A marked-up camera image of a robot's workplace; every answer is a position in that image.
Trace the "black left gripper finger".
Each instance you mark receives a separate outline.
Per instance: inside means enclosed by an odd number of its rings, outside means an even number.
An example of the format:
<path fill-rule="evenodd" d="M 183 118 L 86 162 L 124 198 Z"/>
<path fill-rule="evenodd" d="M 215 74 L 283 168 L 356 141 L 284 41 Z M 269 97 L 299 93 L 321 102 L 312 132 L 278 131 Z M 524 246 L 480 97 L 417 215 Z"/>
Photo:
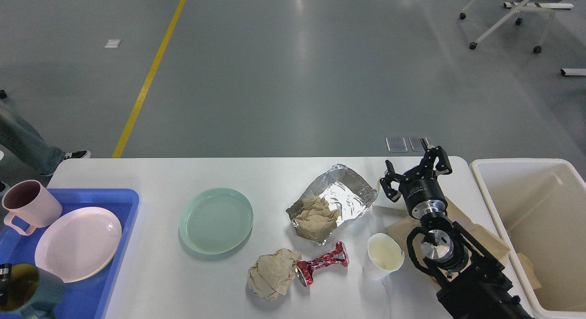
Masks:
<path fill-rule="evenodd" d="M 0 304 L 3 306 L 8 301 L 9 282 L 12 275 L 12 265 L 0 265 Z"/>

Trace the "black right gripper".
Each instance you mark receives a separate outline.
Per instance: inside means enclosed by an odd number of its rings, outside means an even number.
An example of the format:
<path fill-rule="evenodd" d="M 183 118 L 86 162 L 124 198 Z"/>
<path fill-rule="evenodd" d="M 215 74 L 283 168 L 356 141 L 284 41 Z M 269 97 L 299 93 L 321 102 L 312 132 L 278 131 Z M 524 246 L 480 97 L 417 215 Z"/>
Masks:
<path fill-rule="evenodd" d="M 446 211 L 447 201 L 436 179 L 453 172 L 448 155 L 442 146 L 431 146 L 425 138 L 421 138 L 420 142 L 425 154 L 416 167 L 418 179 L 405 182 L 405 175 L 396 173 L 389 160 L 385 160 L 386 172 L 380 179 L 385 196 L 392 202 L 397 202 L 402 194 L 410 217 L 417 220 L 428 213 Z M 400 184 L 399 191 L 392 187 L 393 182 Z"/>

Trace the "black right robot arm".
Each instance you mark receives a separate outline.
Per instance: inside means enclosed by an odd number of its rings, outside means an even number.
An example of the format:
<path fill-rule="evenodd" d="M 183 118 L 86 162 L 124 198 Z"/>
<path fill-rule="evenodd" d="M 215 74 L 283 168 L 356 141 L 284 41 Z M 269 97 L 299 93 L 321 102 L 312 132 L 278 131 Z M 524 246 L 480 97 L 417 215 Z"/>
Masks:
<path fill-rule="evenodd" d="M 504 265 L 460 223 L 447 215 L 448 202 L 438 177 L 452 173 L 441 146 L 420 140 L 423 158 L 404 173 L 386 160 L 380 179 L 392 202 L 404 199 L 410 217 L 418 221 L 406 238 L 413 265 L 440 286 L 438 302 L 455 319 L 529 319 L 521 298 L 510 295 L 513 284 Z"/>

